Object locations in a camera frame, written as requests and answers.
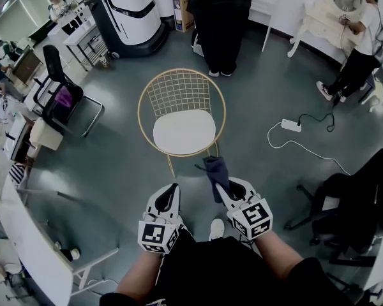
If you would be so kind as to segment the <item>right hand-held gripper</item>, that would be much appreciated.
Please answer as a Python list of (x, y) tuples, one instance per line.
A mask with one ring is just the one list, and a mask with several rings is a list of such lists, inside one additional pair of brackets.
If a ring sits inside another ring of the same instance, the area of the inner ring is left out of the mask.
[(229, 177), (231, 197), (219, 183), (216, 183), (215, 187), (228, 209), (227, 217), (231, 225), (247, 240), (254, 240), (272, 229), (271, 209), (266, 199), (262, 198), (248, 181)]

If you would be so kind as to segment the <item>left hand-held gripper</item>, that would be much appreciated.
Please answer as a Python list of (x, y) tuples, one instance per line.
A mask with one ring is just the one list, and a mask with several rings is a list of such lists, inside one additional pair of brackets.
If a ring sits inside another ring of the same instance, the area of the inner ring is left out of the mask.
[(138, 244), (143, 250), (158, 254), (168, 254), (172, 250), (183, 225), (183, 219), (178, 215), (180, 195), (179, 185), (173, 183), (157, 190), (149, 198), (147, 213), (138, 227)]

